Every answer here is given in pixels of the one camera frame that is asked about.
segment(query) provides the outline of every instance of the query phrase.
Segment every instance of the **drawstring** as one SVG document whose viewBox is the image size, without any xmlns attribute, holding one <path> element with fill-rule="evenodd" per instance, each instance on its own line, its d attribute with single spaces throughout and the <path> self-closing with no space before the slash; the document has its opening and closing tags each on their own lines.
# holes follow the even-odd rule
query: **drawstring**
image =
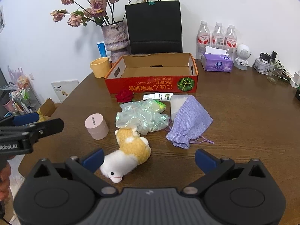
<svg viewBox="0 0 300 225">
<path fill-rule="evenodd" d="M 170 126 L 170 123 L 171 123 L 171 120 L 169 119 L 168 126 L 165 128 L 165 130 L 166 130 L 167 132 L 170 132 L 171 129 L 172 129 L 172 127 Z M 203 143 L 203 142 L 208 142 L 208 143 L 210 143 L 210 144 L 214 144 L 213 141 L 204 138 L 202 135 L 200 135 L 197 139 L 191 139 L 191 140 L 189 140 L 189 142 L 190 142 L 191 144 L 201 144 L 201 143 Z"/>
</svg>

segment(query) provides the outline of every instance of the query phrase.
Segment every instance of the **stuffed animal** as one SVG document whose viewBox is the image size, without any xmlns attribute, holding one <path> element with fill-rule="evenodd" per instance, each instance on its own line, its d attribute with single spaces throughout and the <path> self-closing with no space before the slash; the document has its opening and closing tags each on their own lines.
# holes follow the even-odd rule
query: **stuffed animal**
<svg viewBox="0 0 300 225">
<path fill-rule="evenodd" d="M 121 182 L 124 175 L 143 164 L 151 154 L 146 138 L 140 137 L 137 129 L 120 128 L 115 131 L 119 150 L 105 156 L 100 170 L 114 183 Z"/>
</svg>

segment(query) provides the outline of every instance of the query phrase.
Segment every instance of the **blue tube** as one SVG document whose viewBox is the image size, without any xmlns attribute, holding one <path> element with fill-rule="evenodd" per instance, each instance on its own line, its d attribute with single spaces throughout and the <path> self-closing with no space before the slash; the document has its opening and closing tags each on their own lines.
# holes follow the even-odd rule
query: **blue tube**
<svg viewBox="0 0 300 225">
<path fill-rule="evenodd" d="M 98 42 L 97 43 L 100 55 L 102 58 L 107 57 L 106 55 L 106 50 L 105 50 L 105 45 L 104 45 L 104 41 Z"/>
</svg>

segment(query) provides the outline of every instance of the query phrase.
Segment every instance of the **white robot figurine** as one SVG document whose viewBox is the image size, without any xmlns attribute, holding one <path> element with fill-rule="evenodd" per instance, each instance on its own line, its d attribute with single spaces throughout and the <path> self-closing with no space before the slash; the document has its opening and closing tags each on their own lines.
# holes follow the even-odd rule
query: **white robot figurine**
<svg viewBox="0 0 300 225">
<path fill-rule="evenodd" d="M 251 56 L 251 52 L 248 46 L 246 45 L 239 45 L 236 49 L 236 54 L 238 57 L 235 59 L 234 66 L 241 70 L 247 70 L 248 65 L 247 59 Z"/>
</svg>

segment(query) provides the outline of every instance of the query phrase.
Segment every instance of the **poster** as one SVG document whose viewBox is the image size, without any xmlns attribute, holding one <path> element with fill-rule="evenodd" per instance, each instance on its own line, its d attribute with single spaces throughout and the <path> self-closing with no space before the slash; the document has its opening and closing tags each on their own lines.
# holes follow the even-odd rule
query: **poster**
<svg viewBox="0 0 300 225">
<path fill-rule="evenodd" d="M 5 26 L 4 15 L 3 15 L 3 7 L 0 7 L 0 33 Z"/>
</svg>

